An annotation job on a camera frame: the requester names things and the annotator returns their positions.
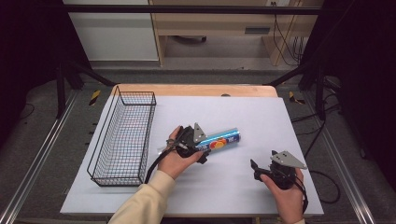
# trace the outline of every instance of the person's left hand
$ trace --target person's left hand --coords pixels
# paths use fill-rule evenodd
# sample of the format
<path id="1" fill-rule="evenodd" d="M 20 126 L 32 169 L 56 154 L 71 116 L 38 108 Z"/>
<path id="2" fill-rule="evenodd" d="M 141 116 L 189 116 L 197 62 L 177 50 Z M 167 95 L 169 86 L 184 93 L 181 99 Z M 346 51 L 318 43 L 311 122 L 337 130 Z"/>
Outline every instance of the person's left hand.
<path id="1" fill-rule="evenodd" d="M 180 126 L 175 128 L 169 135 L 169 139 L 176 139 L 179 130 Z M 203 154 L 204 152 L 198 151 L 188 158 L 182 158 L 175 150 L 173 150 L 160 161 L 158 164 L 158 170 L 161 170 L 170 175 L 173 179 L 176 179 L 190 165 L 197 162 Z"/>

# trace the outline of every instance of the white cabinet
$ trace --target white cabinet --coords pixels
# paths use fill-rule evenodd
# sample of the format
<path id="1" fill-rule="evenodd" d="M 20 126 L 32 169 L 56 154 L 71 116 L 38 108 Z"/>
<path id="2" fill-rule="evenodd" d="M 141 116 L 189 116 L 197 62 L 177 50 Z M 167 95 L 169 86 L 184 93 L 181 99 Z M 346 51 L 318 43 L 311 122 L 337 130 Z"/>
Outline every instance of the white cabinet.
<path id="1" fill-rule="evenodd" d="M 64 0 L 65 4 L 147 5 L 145 0 Z M 69 13 L 90 61 L 158 61 L 150 14 Z"/>

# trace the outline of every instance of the aluminum rail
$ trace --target aluminum rail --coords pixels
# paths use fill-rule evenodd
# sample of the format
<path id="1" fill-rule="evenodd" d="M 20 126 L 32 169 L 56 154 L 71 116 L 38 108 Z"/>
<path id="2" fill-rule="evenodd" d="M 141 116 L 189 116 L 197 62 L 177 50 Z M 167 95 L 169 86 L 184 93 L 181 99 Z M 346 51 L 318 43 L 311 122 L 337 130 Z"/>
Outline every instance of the aluminum rail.
<path id="1" fill-rule="evenodd" d="M 314 109 L 314 96 L 312 92 L 303 92 L 305 100 L 308 102 L 308 105 L 312 111 Z M 318 117 L 316 117 L 317 124 L 320 126 L 320 121 Z M 337 146 L 332 140 L 332 136 L 330 135 L 329 130 L 324 126 L 323 128 L 323 141 L 326 146 L 326 149 L 329 153 L 330 159 L 332 160 L 332 164 L 334 165 L 334 169 L 337 172 L 341 183 L 343 184 L 344 190 L 346 191 L 346 195 L 349 198 L 350 203 L 352 204 L 353 209 L 355 210 L 356 216 L 359 219 L 359 222 L 362 224 L 374 224 L 374 217 L 367 206 L 366 201 L 364 201 L 363 196 L 361 195 L 361 191 L 358 188 L 352 174 L 349 172 L 344 160 L 342 159 Z"/>
<path id="2" fill-rule="evenodd" d="M 244 6 L 181 6 L 181 5 L 39 5 L 38 8 L 64 9 L 84 13 L 198 13 L 198 14 L 271 14 L 271 15 L 334 15 L 344 10 L 321 7 L 244 7 Z"/>
<path id="3" fill-rule="evenodd" d="M 78 91 L 71 91 L 71 94 L 67 101 L 67 107 L 63 115 L 59 119 L 56 119 L 54 124 L 52 125 L 52 128 L 49 131 L 46 140 L 44 141 L 41 148 L 38 150 L 37 155 L 35 156 L 35 160 L 32 162 L 32 165 L 30 166 L 28 172 L 23 178 L 11 201 L 7 205 L 7 208 L 1 214 L 0 224 L 11 224 L 14 222 L 15 218 L 21 210 L 21 207 L 23 206 L 24 201 L 29 195 L 30 190 L 32 189 L 35 181 L 37 180 L 38 174 L 40 173 L 41 168 L 46 161 L 46 158 L 50 154 L 53 144 L 55 143 L 55 140 L 61 132 L 62 127 L 64 126 L 64 123 L 73 108 L 77 96 Z"/>

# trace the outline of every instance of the blue can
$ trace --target blue can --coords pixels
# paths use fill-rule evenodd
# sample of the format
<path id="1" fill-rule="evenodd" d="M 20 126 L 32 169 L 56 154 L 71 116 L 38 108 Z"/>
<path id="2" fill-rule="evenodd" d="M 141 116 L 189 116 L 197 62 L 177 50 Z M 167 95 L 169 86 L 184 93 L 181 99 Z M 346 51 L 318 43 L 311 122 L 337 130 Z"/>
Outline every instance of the blue can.
<path id="1" fill-rule="evenodd" d="M 233 128 L 231 130 L 227 130 L 221 133 L 215 133 L 209 135 L 206 140 L 202 141 L 196 147 L 200 151 L 208 151 L 215 150 L 219 148 L 223 148 L 230 144 L 234 144 L 239 142 L 241 139 L 241 134 L 237 128 Z"/>

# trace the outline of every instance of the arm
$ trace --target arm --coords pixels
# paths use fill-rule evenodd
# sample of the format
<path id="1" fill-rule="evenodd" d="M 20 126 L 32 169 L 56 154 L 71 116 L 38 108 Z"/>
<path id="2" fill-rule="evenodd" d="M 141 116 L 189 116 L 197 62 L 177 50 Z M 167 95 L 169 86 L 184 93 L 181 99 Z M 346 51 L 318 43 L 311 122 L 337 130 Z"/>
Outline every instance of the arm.
<path id="1" fill-rule="evenodd" d="M 169 135 L 170 139 L 176 138 L 179 128 Z M 114 214 L 109 224 L 160 223 L 176 178 L 197 162 L 202 154 L 203 152 L 196 152 L 188 158 L 181 158 L 177 152 L 171 151 L 160 161 L 157 172 L 147 185 L 142 184 L 139 187 L 137 193 Z"/>
<path id="2" fill-rule="evenodd" d="M 175 180 L 170 175 L 157 171 L 147 185 L 141 185 L 119 208 L 109 223 L 160 223 L 174 186 Z"/>
<path id="3" fill-rule="evenodd" d="M 304 176 L 300 169 L 296 168 L 297 177 L 304 182 Z M 262 182 L 274 194 L 276 208 L 285 224 L 305 224 L 303 219 L 303 193 L 293 186 L 291 189 L 280 189 L 267 175 L 261 175 Z"/>

